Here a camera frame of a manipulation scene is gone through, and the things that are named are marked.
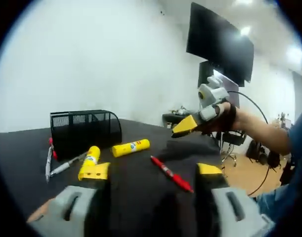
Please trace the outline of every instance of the office chair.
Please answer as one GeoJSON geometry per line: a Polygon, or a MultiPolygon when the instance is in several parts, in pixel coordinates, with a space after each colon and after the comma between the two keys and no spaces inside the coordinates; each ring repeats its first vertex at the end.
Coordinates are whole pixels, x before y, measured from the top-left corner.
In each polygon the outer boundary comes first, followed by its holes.
{"type": "Polygon", "coordinates": [[[221,132],[218,134],[217,133],[217,139],[221,141],[221,147],[220,147],[220,150],[222,151],[222,148],[223,148],[223,144],[225,142],[229,143],[229,148],[227,150],[227,152],[225,153],[225,156],[224,158],[222,159],[222,163],[228,159],[229,157],[231,157],[234,161],[234,167],[236,167],[236,154],[233,154],[232,155],[232,152],[233,152],[233,149],[234,149],[234,146],[241,146],[245,139],[246,139],[246,134],[243,132],[243,131],[231,131],[230,132],[224,132],[223,134],[221,134],[221,132]]]}

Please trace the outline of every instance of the black cable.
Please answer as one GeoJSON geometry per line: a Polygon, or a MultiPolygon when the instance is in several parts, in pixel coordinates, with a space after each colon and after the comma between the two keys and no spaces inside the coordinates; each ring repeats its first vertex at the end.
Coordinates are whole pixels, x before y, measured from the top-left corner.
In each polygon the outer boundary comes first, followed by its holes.
{"type": "Polygon", "coordinates": [[[241,93],[241,92],[239,92],[239,91],[228,91],[228,93],[236,93],[236,94],[240,94],[240,95],[243,95],[245,98],[247,98],[249,101],[251,101],[258,109],[259,109],[259,111],[261,112],[261,114],[263,115],[263,117],[264,117],[264,119],[265,119],[265,121],[266,121],[266,123],[268,124],[268,121],[267,121],[267,118],[266,118],[266,116],[264,115],[264,113],[263,113],[263,111],[260,109],[260,107],[250,98],[250,97],[248,97],[247,95],[245,95],[245,94],[243,94],[243,93],[241,93]]]}
{"type": "Polygon", "coordinates": [[[253,192],[251,192],[250,194],[248,194],[248,196],[250,196],[250,195],[254,194],[254,193],[257,191],[257,190],[259,190],[259,189],[261,188],[261,186],[263,185],[263,183],[265,182],[265,180],[266,180],[266,178],[267,178],[267,175],[268,175],[269,169],[270,169],[270,166],[268,166],[268,169],[267,169],[267,172],[266,172],[265,178],[264,178],[263,182],[260,184],[260,186],[259,186],[257,189],[255,189],[253,192]]]}
{"type": "MultiPolygon", "coordinates": [[[[241,93],[241,92],[239,92],[239,91],[228,91],[228,93],[236,93],[236,94],[243,95],[245,98],[247,98],[249,101],[251,101],[251,102],[258,108],[258,110],[261,112],[261,114],[263,115],[263,117],[264,117],[266,123],[268,124],[267,118],[266,118],[266,116],[264,115],[263,111],[260,109],[260,107],[259,107],[259,106],[258,106],[258,105],[250,98],[250,97],[248,97],[247,95],[245,95],[245,94],[243,94],[243,93],[241,93]]],[[[255,189],[253,192],[251,192],[250,194],[248,194],[248,196],[254,194],[257,190],[259,190],[259,189],[261,188],[261,186],[264,184],[264,182],[265,182],[265,180],[266,180],[266,178],[267,178],[269,169],[270,169],[270,166],[268,166],[268,170],[267,170],[267,172],[266,172],[266,175],[265,175],[265,178],[264,178],[263,182],[259,185],[259,187],[258,187],[257,189],[255,189]]]]}

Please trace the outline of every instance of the blue sleeve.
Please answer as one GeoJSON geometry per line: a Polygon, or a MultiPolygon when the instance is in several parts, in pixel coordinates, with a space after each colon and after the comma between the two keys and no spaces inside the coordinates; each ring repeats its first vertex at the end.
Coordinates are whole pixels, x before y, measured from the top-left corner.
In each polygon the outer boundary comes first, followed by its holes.
{"type": "Polygon", "coordinates": [[[291,154],[297,162],[302,157],[302,113],[288,133],[291,142],[291,154]]]}

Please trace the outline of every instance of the person's arm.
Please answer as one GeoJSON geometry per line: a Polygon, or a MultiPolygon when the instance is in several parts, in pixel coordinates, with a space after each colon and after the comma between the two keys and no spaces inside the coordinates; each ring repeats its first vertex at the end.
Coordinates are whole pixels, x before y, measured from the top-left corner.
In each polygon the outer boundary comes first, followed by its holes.
{"type": "Polygon", "coordinates": [[[291,152],[291,142],[288,132],[274,127],[249,113],[237,109],[234,130],[245,131],[255,141],[261,142],[271,151],[286,155],[291,152]]]}

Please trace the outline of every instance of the yellow glue stick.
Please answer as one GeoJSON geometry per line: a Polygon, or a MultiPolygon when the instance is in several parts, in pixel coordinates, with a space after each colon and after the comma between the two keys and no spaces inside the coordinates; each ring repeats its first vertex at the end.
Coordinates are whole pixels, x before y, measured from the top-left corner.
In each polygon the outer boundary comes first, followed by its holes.
{"type": "Polygon", "coordinates": [[[83,178],[84,170],[86,169],[86,167],[95,166],[98,163],[99,157],[100,157],[100,149],[97,146],[92,146],[88,150],[83,165],[78,173],[79,180],[83,178]]]}
{"type": "Polygon", "coordinates": [[[116,145],[111,148],[114,157],[124,156],[133,152],[138,152],[150,148],[150,142],[143,139],[136,142],[130,142],[122,145],[116,145]]]}

